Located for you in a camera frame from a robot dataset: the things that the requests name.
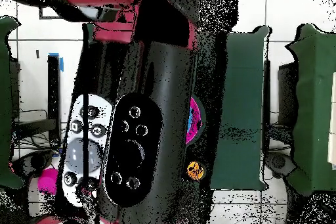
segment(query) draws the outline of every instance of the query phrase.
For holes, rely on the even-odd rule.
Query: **round knob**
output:
[[[134,177],[130,177],[129,180],[127,181],[126,185],[130,188],[130,189],[138,189],[140,186],[140,181],[137,178]]]
[[[96,124],[91,128],[91,133],[96,138],[101,138],[106,134],[106,128],[103,125]]]
[[[126,121],[123,121],[123,123],[121,124],[121,131],[128,132],[128,130],[129,130],[129,124]]]
[[[66,172],[64,175],[64,183],[68,187],[72,187],[77,183],[77,177],[74,172]]]
[[[138,117],[140,117],[140,108],[139,108],[139,107],[136,107],[136,106],[133,106],[133,107],[129,110],[129,115],[130,115],[132,118],[138,118]]]
[[[111,176],[111,181],[120,185],[121,182],[123,181],[123,178],[121,177],[119,172],[114,172]]]
[[[78,134],[81,132],[81,130],[83,129],[82,125],[81,125],[81,121],[79,120],[74,120],[72,123],[71,123],[71,130]]]
[[[81,117],[83,117],[83,107],[81,108],[81,111],[79,112]],[[99,109],[95,106],[89,105],[87,107],[87,117],[89,120],[93,120],[98,117]]]
[[[145,125],[138,125],[135,128],[135,133],[140,136],[145,136],[148,133],[148,128]]]
[[[102,163],[100,146],[92,140],[88,144],[89,173],[98,169]],[[69,143],[66,149],[66,165],[73,172],[83,173],[83,139],[78,138]]]

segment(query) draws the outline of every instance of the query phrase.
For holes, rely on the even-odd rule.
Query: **tile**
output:
[[[50,7],[45,7],[42,9],[42,15],[43,17],[59,17],[59,15]]]
[[[268,45],[268,59],[270,61],[270,111],[272,112],[279,112],[279,66],[294,61],[293,55],[285,48],[287,44],[284,42],[270,42]]]
[[[328,162],[331,164],[336,164],[336,134],[329,134],[328,140]]]
[[[10,54],[13,58],[18,57],[18,47],[16,46],[16,41],[8,41]]]
[[[16,17],[16,1],[0,0],[0,17],[4,15]]]
[[[285,224],[287,205],[262,205],[261,224]]]
[[[268,185],[265,191],[261,192],[262,204],[286,204],[287,191],[283,179],[276,179],[272,172],[264,167],[264,182]]]
[[[333,92],[331,95],[331,102],[336,103],[336,72],[333,73]]]
[[[239,0],[239,18],[233,32],[252,32],[256,27],[264,25],[265,0]]]
[[[39,19],[37,7],[18,4],[19,39],[83,39],[82,23]]]
[[[270,40],[293,41],[297,27],[306,23],[330,32],[335,19],[330,0],[267,0],[266,23],[273,29]]]
[[[215,204],[210,224],[260,224],[261,205]]]
[[[215,204],[258,204],[261,194],[254,190],[215,190],[213,202]]]
[[[0,18],[5,15],[16,18],[16,2],[15,1],[0,0]],[[16,39],[16,30],[13,30],[9,34],[9,39]]]
[[[336,103],[331,103],[330,132],[336,134]]]
[[[74,79],[77,73],[82,41],[19,41],[18,53],[20,72],[20,109],[47,110],[48,107],[48,67],[49,53],[58,53],[64,61],[64,71],[60,72],[61,121],[68,120]],[[21,113],[25,120],[39,120],[43,112]]]

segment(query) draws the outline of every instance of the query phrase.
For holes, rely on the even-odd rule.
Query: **pink circular part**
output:
[[[39,191],[56,195],[57,175],[57,169],[49,168],[44,170],[37,181],[37,187],[39,188]]]
[[[196,136],[199,129],[198,122],[201,121],[200,110],[196,101],[193,98],[191,98],[190,100],[190,108],[193,110],[192,124],[190,126],[189,132],[186,134],[186,144],[188,144]]]

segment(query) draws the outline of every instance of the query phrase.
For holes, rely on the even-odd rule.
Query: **black control panel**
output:
[[[110,200],[138,204],[150,192],[162,128],[159,107],[141,94],[128,94],[116,106],[104,185]]]

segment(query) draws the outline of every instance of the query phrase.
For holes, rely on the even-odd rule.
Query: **white control panel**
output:
[[[99,182],[104,148],[110,126],[112,105],[97,95],[89,94],[89,177]],[[75,207],[82,207],[76,196],[79,180],[83,177],[83,95],[73,105],[67,137],[66,159],[62,174],[64,196]]]

